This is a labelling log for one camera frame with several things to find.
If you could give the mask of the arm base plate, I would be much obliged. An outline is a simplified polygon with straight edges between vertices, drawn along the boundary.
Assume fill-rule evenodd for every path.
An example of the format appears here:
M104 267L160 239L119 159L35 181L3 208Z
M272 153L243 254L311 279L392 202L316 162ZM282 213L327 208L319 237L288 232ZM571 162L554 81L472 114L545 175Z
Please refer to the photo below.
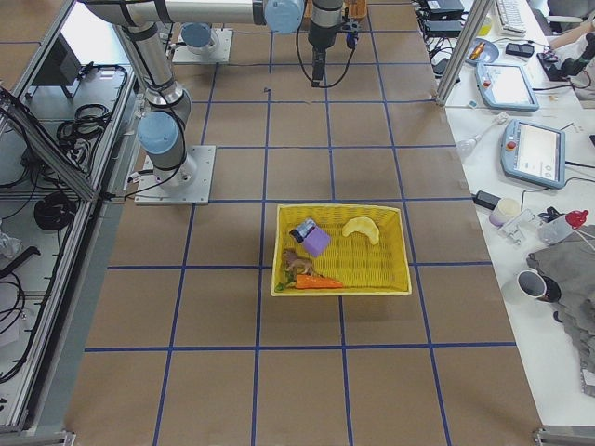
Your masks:
M230 60L233 30L211 28L203 23L186 23L173 45L174 64L227 64Z
M216 159L216 147L212 145L190 146L185 163L164 185L168 175L165 171L151 172L139 179L140 192L134 195L139 205L173 205L209 203L212 176Z

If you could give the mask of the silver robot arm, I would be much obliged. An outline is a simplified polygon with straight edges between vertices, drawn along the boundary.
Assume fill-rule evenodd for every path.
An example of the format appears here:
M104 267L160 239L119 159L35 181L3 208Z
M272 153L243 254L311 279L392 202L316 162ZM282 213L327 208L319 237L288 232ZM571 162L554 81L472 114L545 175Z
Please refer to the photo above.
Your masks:
M167 7L178 22L254 23L279 34L299 34L306 10L304 1L170 1ZM311 86L322 88L326 51L336 41L345 20L341 1L313 1L308 33L312 47Z
M150 111L139 121L139 141L153 166L156 185L180 189L193 180L185 126L191 111L188 91L165 55L157 24L252 23L292 33L303 17L301 1L85 1L86 8L122 35Z

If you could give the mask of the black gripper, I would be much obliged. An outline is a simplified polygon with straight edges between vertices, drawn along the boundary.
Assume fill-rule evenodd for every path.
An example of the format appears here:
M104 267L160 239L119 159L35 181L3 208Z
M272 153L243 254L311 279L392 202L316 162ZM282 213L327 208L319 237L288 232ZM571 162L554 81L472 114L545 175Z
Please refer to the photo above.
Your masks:
M311 86L319 87L321 82L317 79L324 78L326 65L326 48L323 46L312 47L312 78Z

